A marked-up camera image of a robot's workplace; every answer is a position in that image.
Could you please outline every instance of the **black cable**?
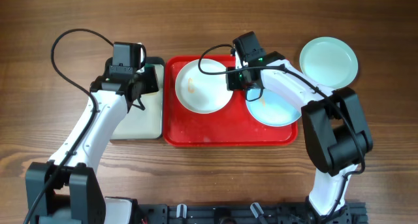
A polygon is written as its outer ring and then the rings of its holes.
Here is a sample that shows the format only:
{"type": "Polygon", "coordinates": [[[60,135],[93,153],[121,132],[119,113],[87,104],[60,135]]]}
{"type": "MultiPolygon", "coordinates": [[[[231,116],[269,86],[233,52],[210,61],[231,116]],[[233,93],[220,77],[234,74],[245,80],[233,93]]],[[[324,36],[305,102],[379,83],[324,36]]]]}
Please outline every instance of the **black cable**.
{"type": "Polygon", "coordinates": [[[68,30],[64,33],[62,33],[54,42],[54,44],[51,47],[51,64],[55,70],[55,72],[58,73],[58,75],[60,75],[60,77],[62,77],[64,80],[66,80],[68,83],[72,84],[73,86],[75,86],[76,88],[78,88],[79,90],[83,91],[85,94],[87,94],[89,96],[89,98],[91,99],[92,103],[93,103],[93,110],[91,112],[91,116],[90,119],[88,120],[88,122],[86,123],[86,126],[83,128],[83,131],[80,133],[80,135],[78,135],[78,138],[76,139],[76,141],[74,142],[74,144],[71,146],[70,150],[67,152],[66,156],[64,157],[64,159],[62,160],[62,162],[60,162],[60,164],[57,166],[57,168],[55,169],[55,171],[52,173],[52,175],[47,179],[44,188],[42,189],[42,191],[38,194],[37,198],[35,199],[35,201],[33,201],[33,204],[31,206],[31,208],[29,209],[29,211],[26,214],[26,218],[24,220],[24,224],[29,223],[29,221],[31,220],[31,217],[33,215],[33,213],[35,212],[35,209],[40,201],[40,199],[42,198],[42,196],[45,194],[46,190],[50,189],[53,182],[55,181],[55,179],[58,176],[59,171],[61,170],[61,168],[65,165],[65,163],[70,159],[70,157],[73,155],[75,149],[77,149],[78,144],[80,143],[80,141],[83,139],[85,133],[87,132],[87,130],[89,129],[89,127],[91,126],[91,124],[93,123],[94,117],[97,113],[97,103],[96,100],[94,98],[94,96],[87,91],[86,89],[84,89],[82,86],[79,86],[76,82],[70,80],[69,78],[67,78],[61,71],[58,70],[57,65],[55,64],[55,59],[54,59],[54,52],[55,52],[55,47],[57,46],[58,42],[65,36],[68,35],[69,33],[73,33],[73,32],[77,32],[77,31],[85,31],[88,33],[92,33],[94,35],[97,35],[98,37],[101,37],[102,39],[104,39],[107,43],[109,43],[110,45],[113,46],[112,42],[110,42],[108,39],[106,39],[106,37],[102,36],[101,34],[95,32],[95,31],[91,31],[89,29],[71,29],[68,30]]]}
{"type": "Polygon", "coordinates": [[[342,186],[341,186],[341,189],[340,189],[340,192],[339,192],[339,194],[338,194],[338,198],[335,200],[335,203],[334,203],[334,205],[332,206],[332,208],[331,208],[331,211],[329,212],[329,214],[326,216],[326,217],[324,217],[322,220],[321,220],[321,222],[322,223],[326,223],[327,221],[330,221],[330,219],[332,218],[332,216],[334,215],[334,213],[335,213],[335,209],[337,208],[337,206],[339,205],[339,203],[340,203],[340,200],[341,200],[341,198],[342,198],[342,195],[343,195],[343,193],[344,193],[344,189],[345,189],[345,187],[346,187],[346,183],[347,183],[347,181],[348,181],[348,177],[350,176],[350,175],[360,175],[360,174],[362,174],[363,172],[364,172],[364,170],[366,169],[366,162],[364,161],[364,155],[363,155],[363,152],[361,151],[361,148],[360,148],[360,144],[359,144],[359,141],[357,140],[357,137],[355,136],[355,133],[354,133],[354,130],[353,130],[353,128],[352,128],[352,126],[350,126],[350,124],[349,124],[349,122],[348,122],[348,120],[346,119],[346,117],[342,114],[342,112],[341,112],[341,110],[340,110],[340,108],[335,104],[335,103],[333,103],[330,99],[329,99],[329,97],[328,96],[326,96],[318,87],[315,87],[313,84],[311,84],[309,81],[307,81],[307,80],[305,80],[303,77],[301,77],[300,75],[298,75],[298,74],[296,74],[296,73],[294,73],[294,72],[292,72],[292,71],[289,71],[286,67],[285,67],[285,65],[280,65],[280,66],[269,66],[269,67],[246,67],[246,68],[241,68],[241,69],[235,69],[235,70],[231,70],[231,71],[222,71],[222,72],[206,72],[206,71],[203,71],[202,69],[201,69],[201,61],[202,61],[202,59],[203,59],[203,57],[208,53],[208,52],[210,52],[210,51],[212,51],[212,50],[214,50],[214,49],[216,49],[216,48],[221,48],[221,47],[229,47],[229,48],[234,48],[232,45],[230,45],[230,44],[220,44],[220,45],[217,45],[217,46],[214,46],[214,47],[211,47],[211,48],[209,48],[207,51],[205,51],[202,55],[201,55],[201,58],[199,58],[199,62],[197,63],[197,67],[199,68],[199,70],[202,72],[202,73],[204,73],[204,74],[209,74],[209,75],[216,75],[216,74],[230,74],[230,73],[234,73],[234,72],[242,72],[242,71],[244,71],[244,70],[253,70],[253,69],[259,69],[259,70],[265,70],[265,69],[274,69],[274,70],[277,70],[277,71],[283,71],[284,73],[288,73],[288,74],[291,74],[291,75],[293,75],[293,76],[295,76],[296,78],[298,78],[299,80],[301,80],[302,82],[304,82],[309,88],[311,88],[311,89],[313,89],[316,93],[318,93],[318,94],[320,94],[320,96],[322,96],[325,100],[326,100],[326,102],[328,103],[328,104],[330,104],[331,105],[331,107],[336,111],[336,113],[341,117],[341,119],[343,120],[343,122],[344,122],[344,125],[346,125],[346,127],[347,127],[347,129],[348,129],[348,131],[349,131],[349,134],[351,135],[351,137],[353,138],[353,141],[354,141],[354,145],[355,145],[355,147],[356,147],[356,150],[357,150],[357,154],[359,155],[359,157],[360,157],[360,163],[361,163],[361,168],[360,168],[360,170],[355,170],[355,171],[350,171],[350,172],[347,172],[347,173],[345,173],[344,175],[343,175],[343,182],[342,182],[342,186]]]}
{"type": "Polygon", "coordinates": [[[261,88],[260,89],[260,95],[257,98],[252,99],[252,100],[248,100],[248,89],[246,89],[246,101],[252,102],[252,101],[256,101],[256,100],[260,99],[263,96],[263,91],[264,91],[264,88],[261,88]]]}
{"type": "Polygon", "coordinates": [[[138,98],[138,103],[139,103],[139,105],[137,105],[137,104],[132,104],[132,106],[135,106],[136,108],[138,108],[138,109],[140,109],[140,110],[145,110],[145,106],[144,106],[144,104],[142,104],[142,101],[141,101],[141,99],[139,99],[139,98],[138,98]]]}

